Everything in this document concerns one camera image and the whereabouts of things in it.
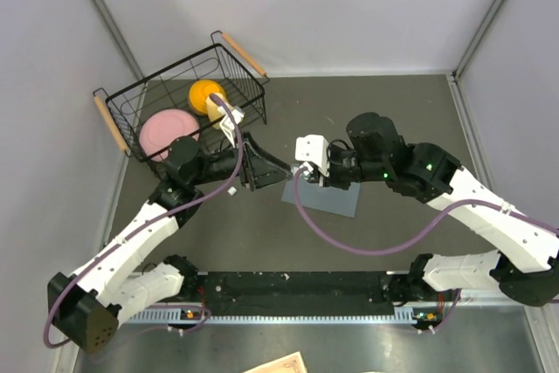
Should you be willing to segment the grey blue envelope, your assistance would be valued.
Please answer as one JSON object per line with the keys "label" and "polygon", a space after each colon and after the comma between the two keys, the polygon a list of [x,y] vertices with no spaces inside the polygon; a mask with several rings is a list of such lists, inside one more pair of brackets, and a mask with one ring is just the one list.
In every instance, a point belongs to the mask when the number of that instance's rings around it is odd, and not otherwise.
{"label": "grey blue envelope", "polygon": [[299,180],[298,188],[300,202],[306,208],[347,218],[355,216],[361,188],[359,183],[352,183],[348,190],[341,190]]}

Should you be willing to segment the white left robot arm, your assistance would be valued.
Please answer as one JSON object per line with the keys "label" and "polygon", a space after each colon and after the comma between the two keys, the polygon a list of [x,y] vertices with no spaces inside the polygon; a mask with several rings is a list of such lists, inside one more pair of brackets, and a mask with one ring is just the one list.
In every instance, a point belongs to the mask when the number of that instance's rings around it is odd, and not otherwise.
{"label": "white left robot arm", "polygon": [[166,172],[126,228],[95,257],[70,275],[57,273],[47,285],[48,315],[43,342],[55,349],[56,328],[88,354],[101,351],[118,327],[170,297],[192,298],[197,277],[180,266],[159,264],[138,279],[130,274],[163,241],[177,233],[200,205],[239,180],[250,190],[291,178],[289,164],[261,148],[249,133],[238,133],[231,148],[205,154],[190,136],[174,140],[163,162]]}

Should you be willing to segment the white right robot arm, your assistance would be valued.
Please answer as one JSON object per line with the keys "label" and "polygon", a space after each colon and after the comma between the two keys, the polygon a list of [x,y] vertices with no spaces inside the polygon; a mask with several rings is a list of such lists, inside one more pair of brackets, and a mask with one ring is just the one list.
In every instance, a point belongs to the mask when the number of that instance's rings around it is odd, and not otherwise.
{"label": "white right robot arm", "polygon": [[346,141],[321,144],[321,185],[346,189],[352,183],[383,182],[440,216],[453,217],[493,246],[479,254],[418,256],[407,279],[414,297],[485,289],[500,290],[530,307],[557,299],[557,229],[529,221],[440,146],[406,142],[387,117],[360,114],[347,124],[346,133]]}

